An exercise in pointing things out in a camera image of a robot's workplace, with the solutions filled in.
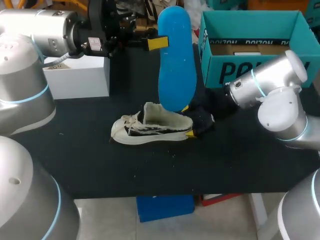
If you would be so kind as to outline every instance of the white box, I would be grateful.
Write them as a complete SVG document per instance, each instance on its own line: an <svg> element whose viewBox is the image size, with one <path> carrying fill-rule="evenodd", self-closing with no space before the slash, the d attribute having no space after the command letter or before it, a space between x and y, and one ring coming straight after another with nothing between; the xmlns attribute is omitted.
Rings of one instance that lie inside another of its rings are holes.
<svg viewBox="0 0 320 240"><path fill-rule="evenodd" d="M45 63L56 60L48 57ZM107 57L86 56L66 59L44 69L54 99L108 97L110 60Z"/></svg>

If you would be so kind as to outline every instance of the sneaker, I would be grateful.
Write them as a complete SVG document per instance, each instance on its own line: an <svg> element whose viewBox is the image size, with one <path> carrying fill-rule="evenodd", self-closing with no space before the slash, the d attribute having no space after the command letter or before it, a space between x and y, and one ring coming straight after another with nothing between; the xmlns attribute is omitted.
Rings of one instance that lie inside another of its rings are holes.
<svg viewBox="0 0 320 240"><path fill-rule="evenodd" d="M165 110L161 104L146 102L142 111L124 115L112 126L111 137L118 143L140 145L153 141L183 141L192 130L190 117Z"/></svg>

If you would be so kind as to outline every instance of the blue cardboard box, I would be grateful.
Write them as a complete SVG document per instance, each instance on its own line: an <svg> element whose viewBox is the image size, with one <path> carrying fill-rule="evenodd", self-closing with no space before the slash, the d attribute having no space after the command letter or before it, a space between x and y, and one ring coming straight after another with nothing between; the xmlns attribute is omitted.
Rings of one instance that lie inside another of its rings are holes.
<svg viewBox="0 0 320 240"><path fill-rule="evenodd" d="M229 52L221 53L225 48ZM234 48L249 53L236 54ZM320 45L301 12L205 11L202 14L198 50L207 88L221 88L287 49L302 60L308 74L303 87L309 87L320 67Z"/></svg>
<svg viewBox="0 0 320 240"><path fill-rule="evenodd" d="M214 10L230 10L231 8L245 3L246 0L207 0L206 3Z"/></svg>
<svg viewBox="0 0 320 240"><path fill-rule="evenodd" d="M320 0L310 0L304 16L310 28L320 26Z"/></svg>

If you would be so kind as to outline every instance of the cable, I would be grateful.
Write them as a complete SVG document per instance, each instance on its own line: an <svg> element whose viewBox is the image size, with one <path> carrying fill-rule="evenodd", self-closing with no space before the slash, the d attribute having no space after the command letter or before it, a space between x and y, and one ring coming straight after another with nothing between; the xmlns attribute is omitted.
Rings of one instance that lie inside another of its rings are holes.
<svg viewBox="0 0 320 240"><path fill-rule="evenodd" d="M69 55L69 53L67 52L65 55L59 57L58 59L52 61L52 62L48 62L48 63L44 63L42 64L42 68L49 68L52 67L54 65L60 64L62 63L64 60L69 59L71 56Z"/></svg>
<svg viewBox="0 0 320 240"><path fill-rule="evenodd" d="M4 0L4 4L5 4L5 7L6 7L7 9L13 9L13 8L14 8L11 0Z"/></svg>
<svg viewBox="0 0 320 240"><path fill-rule="evenodd" d="M32 9L36 9L38 8L39 6L41 6L42 4L44 3L44 0L39 0L35 5L33 5L31 8Z"/></svg>
<svg viewBox="0 0 320 240"><path fill-rule="evenodd" d="M62 63L64 60L66 59L79 59L84 55L83 52L67 52L65 55L59 57L58 59L52 61L52 62L48 62L48 63L44 63L42 64L42 68L49 68L52 67L54 65L60 64Z"/></svg>
<svg viewBox="0 0 320 240"><path fill-rule="evenodd" d="M20 0L18 5L16 6L17 9L22 9L26 3L26 0Z"/></svg>

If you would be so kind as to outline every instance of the black table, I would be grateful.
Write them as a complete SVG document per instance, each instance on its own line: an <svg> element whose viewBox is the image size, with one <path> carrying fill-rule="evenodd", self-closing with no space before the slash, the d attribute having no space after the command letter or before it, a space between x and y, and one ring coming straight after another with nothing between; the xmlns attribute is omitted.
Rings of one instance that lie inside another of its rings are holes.
<svg viewBox="0 0 320 240"><path fill-rule="evenodd" d="M204 86L197 50L195 58L199 95ZM109 142L114 121L158 102L159 65L156 51L121 52L110 64L111 97L57 100L49 124L12 138L75 199L286 192L320 167L317 151L287 148L263 129L256 107L217 122L202 139ZM307 113L320 116L313 87L301 100Z"/></svg>

